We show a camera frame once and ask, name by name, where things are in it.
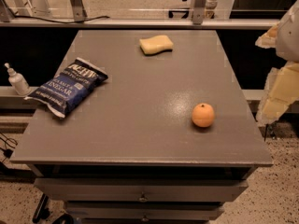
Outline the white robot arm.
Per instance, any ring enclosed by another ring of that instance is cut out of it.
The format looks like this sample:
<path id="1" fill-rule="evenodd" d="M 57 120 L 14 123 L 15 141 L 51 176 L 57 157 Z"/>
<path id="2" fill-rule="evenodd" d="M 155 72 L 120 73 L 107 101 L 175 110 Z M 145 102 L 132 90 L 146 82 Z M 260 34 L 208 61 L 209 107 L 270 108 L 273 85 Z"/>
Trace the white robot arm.
<path id="1" fill-rule="evenodd" d="M 299 98 L 299 0 L 278 24 L 258 37 L 255 45 L 274 48 L 276 55 L 286 61 L 282 68 L 272 68 L 265 81 L 256 114 L 258 125 L 265 126 L 279 120 Z"/>

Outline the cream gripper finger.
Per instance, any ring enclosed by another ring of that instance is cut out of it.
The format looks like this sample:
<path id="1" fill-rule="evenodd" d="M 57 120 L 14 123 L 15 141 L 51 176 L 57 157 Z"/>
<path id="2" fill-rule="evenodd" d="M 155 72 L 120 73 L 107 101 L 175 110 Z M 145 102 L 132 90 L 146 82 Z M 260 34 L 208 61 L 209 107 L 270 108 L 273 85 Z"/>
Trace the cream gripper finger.
<path id="1" fill-rule="evenodd" d="M 299 99 L 299 63 L 286 62 L 272 68 L 267 76 L 256 120 L 259 125 L 272 124 Z"/>
<path id="2" fill-rule="evenodd" d="M 267 32 L 259 36 L 255 42 L 257 47 L 271 49 L 276 46 L 278 35 L 278 24 L 272 26 Z"/>

